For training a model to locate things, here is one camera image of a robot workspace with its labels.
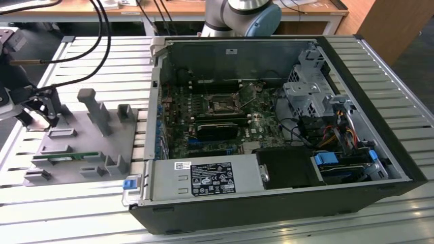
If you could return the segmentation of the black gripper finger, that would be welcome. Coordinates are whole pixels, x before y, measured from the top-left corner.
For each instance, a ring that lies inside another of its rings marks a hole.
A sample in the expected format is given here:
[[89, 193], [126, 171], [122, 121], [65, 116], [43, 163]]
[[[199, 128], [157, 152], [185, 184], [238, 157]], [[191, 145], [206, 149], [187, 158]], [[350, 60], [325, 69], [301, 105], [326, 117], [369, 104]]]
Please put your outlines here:
[[38, 94], [37, 97], [37, 112], [50, 123], [51, 127], [55, 127], [59, 122], [58, 114], [62, 110], [62, 103], [57, 89], [50, 89]]
[[37, 120], [31, 115], [35, 109], [35, 101], [31, 100], [18, 104], [16, 106], [19, 107], [19, 114], [15, 116], [15, 118], [21, 121], [26, 128], [31, 129], [37, 125]]

